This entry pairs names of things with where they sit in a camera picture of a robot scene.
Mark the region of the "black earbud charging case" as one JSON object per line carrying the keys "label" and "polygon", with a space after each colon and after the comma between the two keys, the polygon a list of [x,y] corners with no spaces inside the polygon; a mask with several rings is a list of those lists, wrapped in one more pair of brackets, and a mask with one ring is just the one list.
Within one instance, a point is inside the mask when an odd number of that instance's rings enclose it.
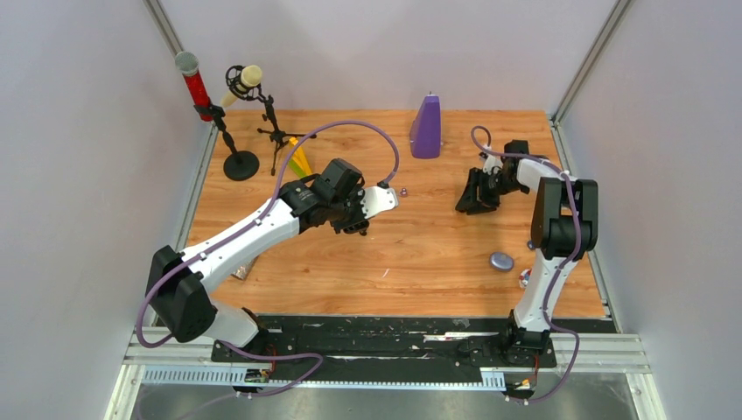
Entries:
{"label": "black earbud charging case", "polygon": [[369,220],[358,220],[352,224],[348,224],[347,226],[343,227],[342,232],[347,235],[358,234],[361,236],[365,236],[368,234],[369,225]]}

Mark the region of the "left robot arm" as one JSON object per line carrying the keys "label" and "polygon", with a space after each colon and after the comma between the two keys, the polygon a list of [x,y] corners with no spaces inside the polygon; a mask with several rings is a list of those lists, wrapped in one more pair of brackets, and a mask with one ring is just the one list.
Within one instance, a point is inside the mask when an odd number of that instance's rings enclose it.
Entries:
{"label": "left robot arm", "polygon": [[333,159],[321,174],[275,190],[258,210],[207,241],[182,251],[169,245],[151,260],[145,304],[185,343],[205,336],[226,341],[246,361],[259,361],[268,338],[246,309],[235,309],[211,295],[228,275],[262,252],[309,228],[332,225],[336,233],[364,234],[376,198],[386,184],[366,186],[354,166]]}

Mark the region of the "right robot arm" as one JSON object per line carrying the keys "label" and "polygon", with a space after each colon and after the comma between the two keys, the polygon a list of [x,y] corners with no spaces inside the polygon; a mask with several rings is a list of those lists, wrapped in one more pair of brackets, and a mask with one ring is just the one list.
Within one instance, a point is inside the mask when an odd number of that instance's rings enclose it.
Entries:
{"label": "right robot arm", "polygon": [[535,193],[530,241],[535,261],[520,302],[511,311],[500,353],[511,365],[543,354],[550,340],[553,311],[564,284],[598,239],[598,184],[574,178],[546,157],[532,155],[523,140],[496,152],[479,147],[484,159],[468,173],[456,211],[468,215],[495,211],[501,197]]}

